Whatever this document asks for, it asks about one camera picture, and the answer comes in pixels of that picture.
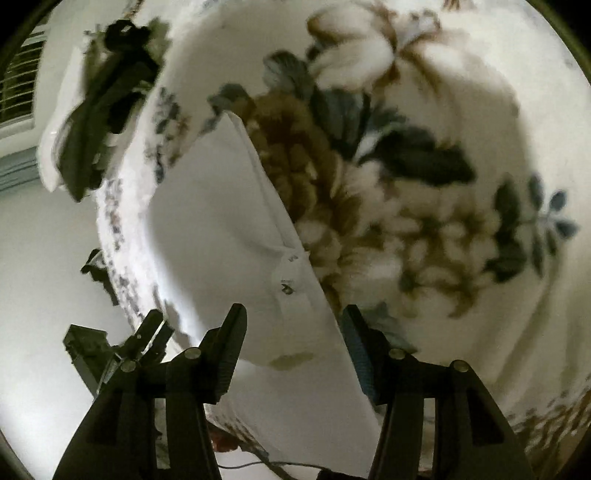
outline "floral bedspread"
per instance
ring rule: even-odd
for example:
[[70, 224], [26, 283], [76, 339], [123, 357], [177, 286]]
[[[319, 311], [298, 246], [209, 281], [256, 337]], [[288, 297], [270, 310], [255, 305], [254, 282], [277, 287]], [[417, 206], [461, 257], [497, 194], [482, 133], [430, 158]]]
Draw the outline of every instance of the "floral bedspread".
[[355, 303], [420, 360], [467, 360], [551, 471], [591, 414], [591, 96], [544, 19], [522, 0], [208, 0], [158, 15], [165, 66], [96, 193], [131, 323], [165, 309], [142, 215], [230, 110], [335, 313]]

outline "white wall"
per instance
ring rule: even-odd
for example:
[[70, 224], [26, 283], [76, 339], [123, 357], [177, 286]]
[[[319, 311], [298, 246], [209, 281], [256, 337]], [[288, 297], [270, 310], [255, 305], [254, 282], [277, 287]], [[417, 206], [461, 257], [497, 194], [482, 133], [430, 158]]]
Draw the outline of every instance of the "white wall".
[[31, 130], [3, 138], [0, 158], [36, 147], [56, 106], [56, 97], [72, 47], [82, 40], [84, 30], [96, 24], [108, 25], [121, 16], [128, 0], [62, 0], [48, 22], [47, 42], [41, 56], [35, 86], [35, 126]]
[[33, 182], [0, 194], [0, 430], [35, 480], [48, 480], [92, 396], [62, 340], [71, 323], [131, 330], [80, 268], [99, 241], [91, 200]]

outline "cable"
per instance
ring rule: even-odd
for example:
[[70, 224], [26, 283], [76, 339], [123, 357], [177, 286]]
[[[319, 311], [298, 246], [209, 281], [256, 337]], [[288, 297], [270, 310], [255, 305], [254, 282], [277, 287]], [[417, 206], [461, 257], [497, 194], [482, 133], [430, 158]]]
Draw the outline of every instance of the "cable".
[[[305, 466], [308, 468], [316, 468], [318, 470], [322, 470], [324, 467], [318, 466], [318, 465], [311, 465], [310, 463], [295, 463], [295, 462], [269, 462], [272, 465], [279, 465], [279, 466]], [[254, 466], [254, 465], [264, 465], [265, 462], [251, 462], [251, 463], [245, 463], [244, 465], [237, 465], [237, 466], [224, 466], [224, 465], [218, 465], [218, 467], [220, 467], [223, 470], [240, 470], [241, 468], [246, 468], [249, 466]]]

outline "window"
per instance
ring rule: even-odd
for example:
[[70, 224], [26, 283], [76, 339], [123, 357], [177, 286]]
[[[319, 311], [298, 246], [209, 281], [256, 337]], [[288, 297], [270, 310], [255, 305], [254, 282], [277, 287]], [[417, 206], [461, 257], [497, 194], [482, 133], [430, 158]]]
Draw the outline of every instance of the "window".
[[0, 74], [0, 129], [27, 120], [27, 128], [33, 126], [35, 80], [46, 40], [47, 18], [35, 27], [6, 72]]

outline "screw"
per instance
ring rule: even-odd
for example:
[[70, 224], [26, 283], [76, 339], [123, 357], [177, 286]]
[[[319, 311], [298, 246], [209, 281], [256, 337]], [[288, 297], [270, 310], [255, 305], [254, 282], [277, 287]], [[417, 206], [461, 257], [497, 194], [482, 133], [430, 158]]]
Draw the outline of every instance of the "screw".
[[404, 360], [404, 357], [406, 357], [406, 352], [400, 348], [392, 348], [388, 355], [392, 360]]
[[196, 360], [201, 356], [201, 350], [196, 346], [185, 350], [185, 358], [187, 360]]
[[126, 360], [121, 364], [121, 370], [123, 370], [126, 374], [130, 374], [135, 370], [135, 362], [133, 360]]
[[453, 363], [453, 368], [464, 374], [470, 370], [470, 365], [468, 365], [464, 360], [456, 360]]

